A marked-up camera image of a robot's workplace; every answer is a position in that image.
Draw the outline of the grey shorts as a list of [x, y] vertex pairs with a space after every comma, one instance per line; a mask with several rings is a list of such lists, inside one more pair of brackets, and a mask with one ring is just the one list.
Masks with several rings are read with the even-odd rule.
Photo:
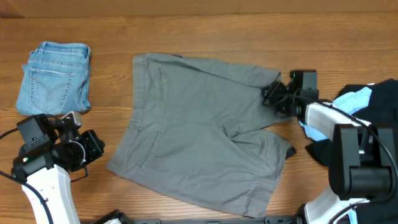
[[261, 218], [291, 143], [262, 104], [280, 72], [169, 54], [134, 57], [133, 107], [108, 162], [115, 174], [212, 210]]

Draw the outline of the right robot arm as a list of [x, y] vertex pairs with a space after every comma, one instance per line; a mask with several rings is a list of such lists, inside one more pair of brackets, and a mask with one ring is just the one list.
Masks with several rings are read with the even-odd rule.
[[287, 85], [275, 80], [261, 91], [264, 106], [297, 117], [333, 144], [328, 187], [283, 223], [351, 223], [359, 205], [396, 197], [397, 140], [392, 128], [375, 126], [321, 100], [314, 70], [292, 70]]

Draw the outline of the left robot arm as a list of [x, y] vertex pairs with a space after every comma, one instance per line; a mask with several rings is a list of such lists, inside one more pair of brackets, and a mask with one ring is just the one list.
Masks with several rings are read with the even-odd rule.
[[29, 116], [17, 124], [24, 145], [13, 160], [12, 176], [22, 182], [37, 223], [79, 223], [70, 173], [86, 169], [104, 153], [105, 144], [74, 111], [61, 118]]

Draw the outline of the light blue shirt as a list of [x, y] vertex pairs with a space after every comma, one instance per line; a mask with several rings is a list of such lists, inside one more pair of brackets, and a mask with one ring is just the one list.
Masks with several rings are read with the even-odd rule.
[[[333, 104], [340, 110], [353, 115], [355, 112], [368, 106], [372, 89], [367, 86], [361, 88], [358, 91], [349, 91], [343, 95], [337, 97]], [[314, 141], [321, 141], [328, 139], [326, 135], [322, 134], [316, 128], [312, 128], [307, 124], [303, 124], [301, 121], [298, 122], [306, 134], [306, 136]]]

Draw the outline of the folded blue jeans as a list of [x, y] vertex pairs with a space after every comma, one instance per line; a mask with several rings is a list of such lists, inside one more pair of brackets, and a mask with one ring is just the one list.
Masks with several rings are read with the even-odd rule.
[[23, 116], [89, 111], [90, 55], [82, 43], [40, 43], [22, 66], [16, 110]]

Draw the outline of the black garment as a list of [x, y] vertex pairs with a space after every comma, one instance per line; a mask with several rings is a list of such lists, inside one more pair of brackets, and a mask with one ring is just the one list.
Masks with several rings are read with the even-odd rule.
[[[367, 107], [355, 112], [352, 116], [371, 122], [387, 124], [397, 128], [397, 81], [386, 80], [374, 85], [346, 85], [337, 97], [349, 91], [358, 91], [367, 86], [372, 89]], [[329, 139], [314, 141], [306, 146], [307, 152], [323, 166], [330, 163], [332, 143]], [[388, 203], [362, 204], [357, 207], [357, 222], [364, 224], [397, 224], [397, 199]]]

